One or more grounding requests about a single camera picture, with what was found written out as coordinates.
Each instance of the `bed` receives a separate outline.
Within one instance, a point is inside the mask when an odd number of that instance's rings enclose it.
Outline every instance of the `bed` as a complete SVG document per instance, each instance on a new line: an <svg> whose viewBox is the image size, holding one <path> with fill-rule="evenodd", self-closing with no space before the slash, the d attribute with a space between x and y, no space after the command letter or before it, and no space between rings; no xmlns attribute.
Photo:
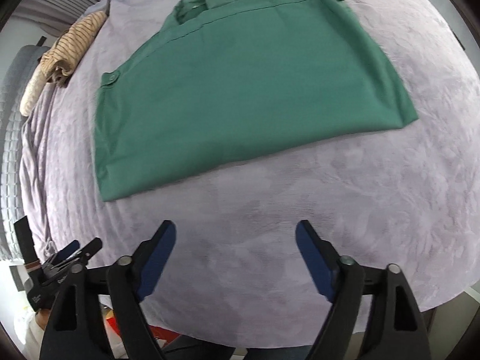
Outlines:
<svg viewBox="0 0 480 360"><path fill-rule="evenodd" d="M311 344L325 320L329 304L295 245L301 219L361 264L399 264L422 311L480 278L480 80L428 0L346 0L404 80L419 115L410 126L102 202L92 141L101 74L158 31L178 1L111 0L68 87L47 85L28 118L22 201L42 259L72 239L100 237L92 266L110 264L173 220L176 247L142 304L148 322L239 347ZM365 303L357 331L367 312Z"/></svg>

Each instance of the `bed sheet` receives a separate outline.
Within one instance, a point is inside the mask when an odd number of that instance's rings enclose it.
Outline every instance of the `bed sheet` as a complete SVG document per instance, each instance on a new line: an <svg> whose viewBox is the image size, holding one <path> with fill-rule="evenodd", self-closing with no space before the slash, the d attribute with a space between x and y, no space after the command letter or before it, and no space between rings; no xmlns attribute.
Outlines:
<svg viewBox="0 0 480 360"><path fill-rule="evenodd" d="M177 245L142 304L148 322L241 347L311 344L325 320L329 304L295 244L301 219L361 264L399 264L422 310L480 278L480 82L427 0L346 0L404 80L418 121L103 203L92 139L101 74L158 31L178 1L111 0L68 87L48 85L25 124L22 198L41 258L100 237L92 266L111 264L173 220ZM367 311L365 303L356 330Z"/></svg>

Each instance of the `jeans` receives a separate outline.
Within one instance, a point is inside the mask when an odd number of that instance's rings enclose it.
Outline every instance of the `jeans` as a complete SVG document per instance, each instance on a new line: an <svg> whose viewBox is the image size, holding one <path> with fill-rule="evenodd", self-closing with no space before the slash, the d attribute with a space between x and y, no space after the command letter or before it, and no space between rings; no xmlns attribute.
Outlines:
<svg viewBox="0 0 480 360"><path fill-rule="evenodd" d="M304 360L310 346L249 349L245 360ZM235 348L181 335L164 347L168 360L230 360Z"/></svg>

